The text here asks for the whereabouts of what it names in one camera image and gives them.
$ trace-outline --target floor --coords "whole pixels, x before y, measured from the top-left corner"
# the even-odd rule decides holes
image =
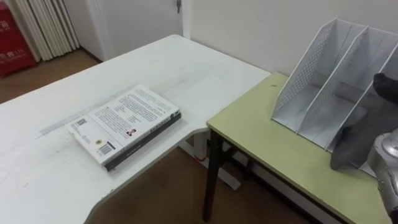
[[[96,64],[79,50],[0,79],[0,103]],[[225,169],[242,186],[235,191],[218,182],[210,223],[307,223],[271,193],[251,180],[244,181],[231,165]],[[100,206],[89,224],[204,223],[205,180],[206,169],[176,149]]]

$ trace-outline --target red package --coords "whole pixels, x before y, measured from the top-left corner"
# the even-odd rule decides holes
[[[0,2],[0,77],[36,62],[4,2]]]

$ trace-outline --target door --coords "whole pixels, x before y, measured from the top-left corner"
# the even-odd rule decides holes
[[[110,58],[172,34],[182,35],[177,0],[97,0]]]

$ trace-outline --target desk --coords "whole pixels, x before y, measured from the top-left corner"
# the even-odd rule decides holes
[[[84,223],[268,75],[172,35],[1,104],[0,223]],[[182,119],[108,173],[62,122],[137,83],[177,105]]]
[[[211,151],[203,219],[210,219],[222,143],[260,163],[298,192],[348,223],[390,223],[377,182],[364,172],[330,169],[330,153],[271,120],[287,77],[275,73],[211,118]]]

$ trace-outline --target baseboard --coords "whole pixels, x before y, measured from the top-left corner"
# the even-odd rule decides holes
[[[86,54],[88,54],[88,56],[90,56],[92,59],[94,59],[94,61],[98,62],[98,63],[103,63],[102,60],[100,60],[98,57],[95,57],[91,52],[89,52],[88,50],[86,50],[84,47],[80,47],[80,50],[84,51]]]

